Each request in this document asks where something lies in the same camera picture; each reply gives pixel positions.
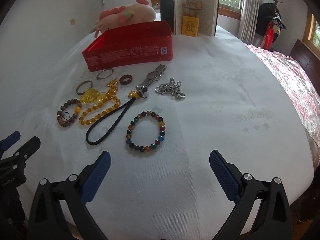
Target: black braided cord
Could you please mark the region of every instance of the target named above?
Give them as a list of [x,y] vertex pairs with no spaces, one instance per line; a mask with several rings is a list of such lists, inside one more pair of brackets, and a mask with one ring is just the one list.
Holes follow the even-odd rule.
[[[87,134],[85,135],[85,140],[87,141],[87,143],[89,143],[90,145],[97,145],[99,143],[101,143],[103,140],[105,140],[109,134],[113,131],[114,128],[116,128],[116,126],[118,125],[118,123],[120,122],[120,120],[122,119],[122,117],[124,116],[124,114],[128,111],[128,109],[130,108],[130,106],[133,104],[133,102],[136,100],[136,98],[131,98],[128,102],[126,102],[124,105],[118,107],[117,109],[113,110],[112,112],[110,112],[109,114],[106,114],[105,116],[101,117],[99,120],[97,120],[96,122],[94,122],[90,128],[87,131]],[[95,142],[91,142],[89,141],[88,137],[89,134],[91,132],[91,130],[98,124],[100,123],[102,120],[106,119],[107,117],[109,117],[110,115],[118,112],[120,109],[124,108],[124,110],[122,111],[122,113],[119,115],[118,119],[115,121],[115,123],[110,127],[110,129],[97,141]]]

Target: blue gripper pad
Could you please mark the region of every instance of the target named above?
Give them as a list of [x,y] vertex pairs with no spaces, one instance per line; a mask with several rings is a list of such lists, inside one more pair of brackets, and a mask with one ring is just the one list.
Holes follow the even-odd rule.
[[97,193],[104,177],[106,176],[110,166],[111,166],[111,156],[110,153],[104,151],[103,157],[100,159],[99,163],[94,167],[90,175],[87,177],[82,185],[82,196],[81,202],[86,204],[93,200]]
[[215,151],[212,151],[210,153],[209,163],[228,200],[237,204],[240,200],[239,184],[229,171],[225,162],[220,159]]
[[0,151],[8,150],[12,145],[20,140],[20,133],[15,131],[13,134],[9,135],[6,139],[0,141]]

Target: red box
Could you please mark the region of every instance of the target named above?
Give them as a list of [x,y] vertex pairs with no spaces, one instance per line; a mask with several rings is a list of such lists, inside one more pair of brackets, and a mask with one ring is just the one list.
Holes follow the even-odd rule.
[[166,21],[106,31],[82,55],[91,72],[144,62],[172,60],[172,33]]

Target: open book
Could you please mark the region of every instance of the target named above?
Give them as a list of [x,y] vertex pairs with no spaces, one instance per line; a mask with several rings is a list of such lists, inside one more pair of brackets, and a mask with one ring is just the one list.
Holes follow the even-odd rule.
[[[218,20],[219,0],[199,0],[202,2],[200,10],[198,32],[207,36],[215,36]],[[161,20],[166,20],[175,35],[181,34],[183,9],[186,0],[161,0]]]

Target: window frame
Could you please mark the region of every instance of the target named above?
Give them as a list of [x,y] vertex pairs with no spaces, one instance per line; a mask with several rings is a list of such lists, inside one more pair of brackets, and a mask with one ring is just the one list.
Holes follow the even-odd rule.
[[[155,7],[155,9],[160,9],[160,7],[156,6],[159,2],[160,0],[151,0],[151,5]],[[220,3],[218,14],[240,20],[241,9]]]
[[302,42],[320,58],[320,48],[312,41],[313,33],[316,28],[316,19],[310,9],[308,9],[308,17],[306,29],[302,38]]

